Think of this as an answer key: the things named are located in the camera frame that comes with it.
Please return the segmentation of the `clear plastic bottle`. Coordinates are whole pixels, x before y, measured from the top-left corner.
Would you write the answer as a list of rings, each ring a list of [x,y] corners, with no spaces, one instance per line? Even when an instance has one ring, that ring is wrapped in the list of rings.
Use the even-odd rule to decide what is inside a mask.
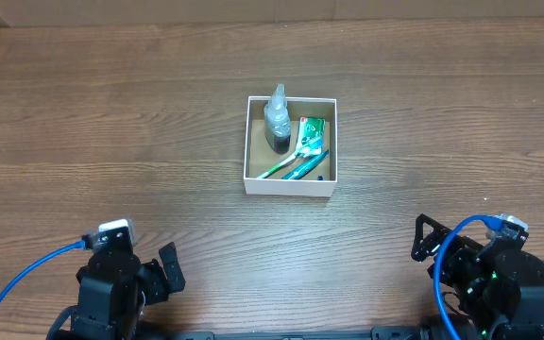
[[[291,120],[287,109],[285,87],[277,85],[275,92],[264,106],[264,135],[270,147],[278,154],[285,154],[290,146]]]

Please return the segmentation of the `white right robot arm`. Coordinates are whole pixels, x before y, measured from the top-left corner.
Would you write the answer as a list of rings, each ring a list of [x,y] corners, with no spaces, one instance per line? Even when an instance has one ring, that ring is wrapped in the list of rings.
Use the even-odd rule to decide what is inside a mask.
[[[524,251],[528,225],[473,215],[449,229],[422,214],[411,257],[428,258],[438,314],[414,339],[543,339],[544,261]]]

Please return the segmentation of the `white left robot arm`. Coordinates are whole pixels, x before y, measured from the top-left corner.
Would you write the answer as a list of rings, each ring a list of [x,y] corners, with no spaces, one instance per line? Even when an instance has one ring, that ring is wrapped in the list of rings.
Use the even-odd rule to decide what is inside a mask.
[[[48,339],[168,339],[159,328],[140,320],[148,305],[165,302],[184,290],[177,249],[170,242],[159,250],[160,258],[143,263],[133,252],[133,222],[117,219],[84,235],[93,252],[76,278],[77,304],[60,312]]]

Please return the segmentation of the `green toothbrush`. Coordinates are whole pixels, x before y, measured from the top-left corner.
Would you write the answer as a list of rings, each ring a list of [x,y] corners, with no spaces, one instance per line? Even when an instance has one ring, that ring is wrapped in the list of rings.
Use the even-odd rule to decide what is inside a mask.
[[[281,168],[291,164],[294,162],[298,156],[306,149],[312,149],[323,145],[323,139],[321,137],[316,137],[311,140],[309,140],[306,144],[303,144],[301,147],[297,148],[290,156],[288,156],[285,160],[277,163],[276,165],[272,166],[265,172],[263,172],[261,175],[257,177],[257,179],[267,179],[277,171],[279,171]]]

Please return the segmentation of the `teal toothpaste tube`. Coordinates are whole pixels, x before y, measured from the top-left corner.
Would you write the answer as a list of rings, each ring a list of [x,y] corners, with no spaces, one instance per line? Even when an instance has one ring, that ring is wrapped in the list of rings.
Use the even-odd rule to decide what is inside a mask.
[[[303,179],[306,175],[312,172],[320,163],[322,163],[330,154],[330,150],[326,150],[324,153],[314,156],[302,165],[298,166],[290,173],[282,177],[282,179]]]

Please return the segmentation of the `green soap packet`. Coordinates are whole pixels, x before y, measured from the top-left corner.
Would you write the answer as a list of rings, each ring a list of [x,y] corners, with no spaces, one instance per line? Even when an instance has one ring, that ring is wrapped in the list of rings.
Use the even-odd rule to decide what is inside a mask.
[[[317,117],[301,117],[297,129],[296,150],[304,158],[319,155],[324,144],[326,121]]]

